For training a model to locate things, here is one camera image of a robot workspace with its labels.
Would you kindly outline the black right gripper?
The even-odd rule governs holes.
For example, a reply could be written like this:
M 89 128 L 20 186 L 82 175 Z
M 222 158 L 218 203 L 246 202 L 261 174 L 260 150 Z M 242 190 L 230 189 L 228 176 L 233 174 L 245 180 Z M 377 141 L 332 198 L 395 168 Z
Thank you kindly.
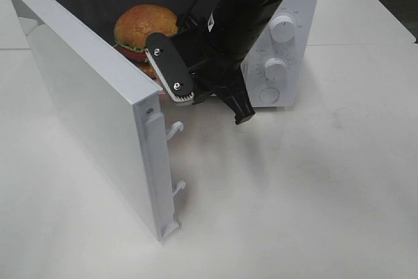
M 218 96 L 233 112 L 236 125 L 250 120 L 251 105 L 240 61 L 218 52 L 206 41 L 205 19 L 188 17 L 171 38 L 152 33 L 146 55 L 165 93 L 179 106 Z

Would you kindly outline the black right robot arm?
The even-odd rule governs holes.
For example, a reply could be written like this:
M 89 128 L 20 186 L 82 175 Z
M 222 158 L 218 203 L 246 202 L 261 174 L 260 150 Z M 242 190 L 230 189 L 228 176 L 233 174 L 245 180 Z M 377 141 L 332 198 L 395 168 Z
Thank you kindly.
M 254 115 L 241 63 L 283 0 L 217 0 L 206 20 L 173 36 L 152 33 L 146 55 L 165 93 L 177 105 L 217 95 L 236 124 Z

